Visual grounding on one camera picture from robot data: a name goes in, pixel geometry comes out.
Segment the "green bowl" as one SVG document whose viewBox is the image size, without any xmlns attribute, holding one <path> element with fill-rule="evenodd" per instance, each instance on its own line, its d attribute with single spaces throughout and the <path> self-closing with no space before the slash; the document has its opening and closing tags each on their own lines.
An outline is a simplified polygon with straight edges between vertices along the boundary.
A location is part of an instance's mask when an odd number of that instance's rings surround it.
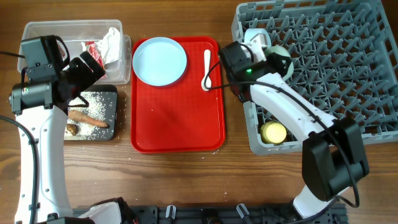
<svg viewBox="0 0 398 224">
<path fill-rule="evenodd" d="M 267 62 L 281 75 L 283 81 L 286 81 L 293 75 L 294 63 L 286 48 L 280 45 L 275 45 L 266 48 L 264 54 Z"/>
</svg>

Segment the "red snack wrapper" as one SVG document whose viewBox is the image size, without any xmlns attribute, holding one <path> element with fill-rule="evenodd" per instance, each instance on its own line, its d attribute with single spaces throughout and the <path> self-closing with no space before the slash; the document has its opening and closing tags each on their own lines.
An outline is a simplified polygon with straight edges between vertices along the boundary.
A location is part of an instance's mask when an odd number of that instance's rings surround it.
<svg viewBox="0 0 398 224">
<path fill-rule="evenodd" d="M 94 41 L 82 42 L 83 49 L 90 53 L 90 55 L 97 61 L 97 63 L 104 69 L 103 58 Z"/>
</svg>

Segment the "white bowl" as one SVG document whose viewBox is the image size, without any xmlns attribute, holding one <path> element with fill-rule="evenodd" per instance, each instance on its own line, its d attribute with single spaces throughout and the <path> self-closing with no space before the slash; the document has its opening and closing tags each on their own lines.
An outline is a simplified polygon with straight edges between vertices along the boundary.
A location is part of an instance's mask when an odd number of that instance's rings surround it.
<svg viewBox="0 0 398 224">
<path fill-rule="evenodd" d="M 265 29 L 261 28 L 248 29 L 244 34 L 243 43 L 262 47 L 263 49 L 272 46 L 269 33 Z"/>
</svg>

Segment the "white rice pile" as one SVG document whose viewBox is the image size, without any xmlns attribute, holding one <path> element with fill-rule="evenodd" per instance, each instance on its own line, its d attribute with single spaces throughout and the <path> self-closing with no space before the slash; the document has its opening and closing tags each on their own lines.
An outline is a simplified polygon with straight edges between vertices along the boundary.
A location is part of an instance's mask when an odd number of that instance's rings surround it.
<svg viewBox="0 0 398 224">
<path fill-rule="evenodd" d="M 84 91 L 70 102 L 64 139 L 67 141 L 107 141 L 114 134 L 117 94 Z"/>
</svg>

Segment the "brown carrot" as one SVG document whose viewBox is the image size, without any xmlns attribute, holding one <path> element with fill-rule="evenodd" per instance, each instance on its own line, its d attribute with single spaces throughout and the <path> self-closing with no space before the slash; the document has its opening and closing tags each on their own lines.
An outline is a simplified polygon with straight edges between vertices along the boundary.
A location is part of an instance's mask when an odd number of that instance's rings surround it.
<svg viewBox="0 0 398 224">
<path fill-rule="evenodd" d="M 89 124 L 89 125 L 96 126 L 99 128 L 108 128 L 109 127 L 109 125 L 105 121 L 94 119 L 94 118 L 82 113 L 81 111 L 77 111 L 77 110 L 70 110 L 68 112 L 68 118 L 76 124 L 84 123 L 84 124 Z"/>
</svg>

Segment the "white tissue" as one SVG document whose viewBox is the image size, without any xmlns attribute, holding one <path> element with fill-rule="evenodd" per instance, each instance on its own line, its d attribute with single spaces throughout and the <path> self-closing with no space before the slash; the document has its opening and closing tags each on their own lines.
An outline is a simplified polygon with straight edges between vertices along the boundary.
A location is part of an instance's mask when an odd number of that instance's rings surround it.
<svg viewBox="0 0 398 224">
<path fill-rule="evenodd" d="M 101 40 L 95 42 L 103 58 L 104 66 L 116 62 L 119 59 L 120 40 L 120 32 L 117 30 L 117 28 L 111 27 L 109 28 L 108 33 Z"/>
</svg>

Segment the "brown food scrap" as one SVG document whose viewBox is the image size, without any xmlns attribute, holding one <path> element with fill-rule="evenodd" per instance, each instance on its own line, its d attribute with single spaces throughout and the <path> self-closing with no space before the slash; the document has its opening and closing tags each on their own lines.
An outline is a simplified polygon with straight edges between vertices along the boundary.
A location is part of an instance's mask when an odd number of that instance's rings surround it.
<svg viewBox="0 0 398 224">
<path fill-rule="evenodd" d="M 76 136 L 79 132 L 79 127 L 75 124 L 68 123 L 66 126 L 67 132 L 69 132 L 72 136 Z"/>
</svg>

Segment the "yellow plastic cup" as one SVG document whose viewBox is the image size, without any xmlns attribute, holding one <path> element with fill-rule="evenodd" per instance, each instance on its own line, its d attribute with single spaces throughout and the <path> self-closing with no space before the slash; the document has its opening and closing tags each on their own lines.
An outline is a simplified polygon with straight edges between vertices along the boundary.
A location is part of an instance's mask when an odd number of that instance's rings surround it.
<svg viewBox="0 0 398 224">
<path fill-rule="evenodd" d="M 260 135 L 264 143 L 280 144 L 285 140 L 287 130 L 282 124 L 270 121 L 261 126 Z"/>
</svg>

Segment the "white plastic spoon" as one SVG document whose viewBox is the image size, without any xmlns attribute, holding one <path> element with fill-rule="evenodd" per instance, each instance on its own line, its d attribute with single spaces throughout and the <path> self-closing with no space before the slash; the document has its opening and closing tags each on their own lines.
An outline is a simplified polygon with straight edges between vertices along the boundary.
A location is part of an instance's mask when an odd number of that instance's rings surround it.
<svg viewBox="0 0 398 224">
<path fill-rule="evenodd" d="M 204 51 L 204 73 L 205 74 L 201 80 L 201 87 L 204 91 L 208 91 L 211 88 L 211 79 L 209 77 L 210 60 L 211 60 L 211 51 L 206 49 Z"/>
</svg>

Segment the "light blue plate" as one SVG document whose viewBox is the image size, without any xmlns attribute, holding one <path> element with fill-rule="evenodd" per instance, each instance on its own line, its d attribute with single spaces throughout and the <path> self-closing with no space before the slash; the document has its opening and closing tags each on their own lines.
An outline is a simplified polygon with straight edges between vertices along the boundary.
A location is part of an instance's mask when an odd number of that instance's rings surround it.
<svg viewBox="0 0 398 224">
<path fill-rule="evenodd" d="M 140 81 L 151 86 L 166 86 L 184 74 L 187 54 L 177 41 L 154 37 L 137 47 L 132 57 L 132 67 Z"/>
</svg>

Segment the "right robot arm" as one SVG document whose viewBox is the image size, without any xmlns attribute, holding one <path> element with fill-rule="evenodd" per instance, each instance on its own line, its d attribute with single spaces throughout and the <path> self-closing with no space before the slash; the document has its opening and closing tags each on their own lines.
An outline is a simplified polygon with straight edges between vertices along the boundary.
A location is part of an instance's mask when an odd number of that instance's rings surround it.
<svg viewBox="0 0 398 224">
<path fill-rule="evenodd" d="M 359 207 L 356 184 L 369 174 L 369 165 L 358 123 L 335 118 L 289 87 L 285 78 L 294 63 L 282 46 L 235 41 L 219 57 L 238 99 L 263 107 L 301 143 L 305 187 L 293 200 L 301 221 L 316 219 L 337 200 Z"/>
</svg>

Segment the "grey dishwasher rack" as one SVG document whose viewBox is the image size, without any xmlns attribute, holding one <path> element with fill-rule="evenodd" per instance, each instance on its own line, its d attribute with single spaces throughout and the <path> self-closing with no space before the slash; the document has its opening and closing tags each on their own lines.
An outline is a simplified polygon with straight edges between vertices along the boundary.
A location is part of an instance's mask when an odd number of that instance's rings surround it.
<svg viewBox="0 0 398 224">
<path fill-rule="evenodd" d="M 294 62 L 287 83 L 317 108 L 353 118 L 365 144 L 397 141 L 397 44 L 380 1 L 263 1 L 236 8 L 242 42 L 259 28 Z"/>
</svg>

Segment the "black plastic tray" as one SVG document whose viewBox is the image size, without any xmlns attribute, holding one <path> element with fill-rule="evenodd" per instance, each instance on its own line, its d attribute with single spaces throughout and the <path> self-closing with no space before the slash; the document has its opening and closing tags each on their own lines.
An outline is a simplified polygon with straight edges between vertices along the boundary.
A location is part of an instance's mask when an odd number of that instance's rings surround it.
<svg viewBox="0 0 398 224">
<path fill-rule="evenodd" d="M 64 140 L 66 141 L 109 141 L 115 134 L 116 115 L 118 110 L 118 91 L 113 85 L 93 85 L 80 96 L 71 100 L 68 110 L 77 110 L 101 121 L 109 127 L 99 128 L 89 124 L 76 124 L 68 119 L 67 124 L 79 127 L 76 136 L 72 136 L 65 128 Z"/>
</svg>

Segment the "red serving tray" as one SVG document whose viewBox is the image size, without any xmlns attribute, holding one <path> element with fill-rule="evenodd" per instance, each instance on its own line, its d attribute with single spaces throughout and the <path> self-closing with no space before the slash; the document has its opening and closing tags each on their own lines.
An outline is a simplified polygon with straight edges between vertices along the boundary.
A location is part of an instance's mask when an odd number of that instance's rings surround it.
<svg viewBox="0 0 398 224">
<path fill-rule="evenodd" d="M 151 86 L 131 77 L 131 144 L 141 153 L 212 151 L 224 143 L 223 91 L 205 91 L 204 51 L 211 52 L 210 80 L 222 83 L 219 45 L 208 36 L 175 37 L 187 54 L 187 69 L 175 83 Z"/>
</svg>

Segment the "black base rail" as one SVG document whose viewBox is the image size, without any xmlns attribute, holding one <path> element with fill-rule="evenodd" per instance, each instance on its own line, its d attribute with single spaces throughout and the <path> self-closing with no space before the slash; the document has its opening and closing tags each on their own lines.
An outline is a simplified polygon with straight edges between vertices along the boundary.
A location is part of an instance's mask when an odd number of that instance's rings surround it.
<svg viewBox="0 0 398 224">
<path fill-rule="evenodd" d="M 139 223 L 170 223 L 166 217 L 165 207 L 135 206 L 131 208 L 138 216 Z M 293 208 L 288 204 L 270 204 L 257 207 L 248 207 L 249 218 L 253 223 L 272 224 L 290 223 L 300 220 Z M 222 223 L 244 223 L 236 207 L 178 207 L 174 223 L 208 223 L 212 218 L 218 218 Z M 346 205 L 334 204 L 322 216 L 311 221 L 312 223 L 348 224 Z"/>
</svg>

